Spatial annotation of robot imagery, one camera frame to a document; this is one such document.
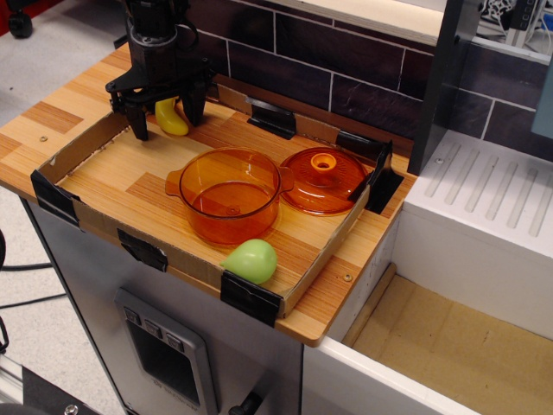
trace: orange lid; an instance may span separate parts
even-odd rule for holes
[[[354,157],[328,147],[316,147],[284,160],[294,172],[294,188],[282,198],[307,214],[340,214],[353,207],[347,198],[365,179],[365,168]]]

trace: pot handle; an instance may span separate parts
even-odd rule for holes
[[[294,172],[289,167],[279,167],[281,176],[281,192],[289,192],[294,188]]]
[[[181,176],[182,176],[182,169],[177,171],[171,171],[167,175],[167,180],[165,181],[165,193],[167,193],[170,196],[181,195]]]

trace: orange pot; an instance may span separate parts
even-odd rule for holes
[[[278,215],[279,195],[294,187],[292,171],[246,148],[221,148],[168,174],[190,226],[214,244],[237,245],[264,233]]]

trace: green pear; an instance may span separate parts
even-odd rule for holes
[[[232,251],[221,265],[254,284],[262,284],[277,268],[276,255],[275,248],[269,242],[250,239]]]

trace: toy banana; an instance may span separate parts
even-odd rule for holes
[[[175,111],[176,98],[156,102],[156,119],[162,130],[176,136],[186,136],[188,125]]]

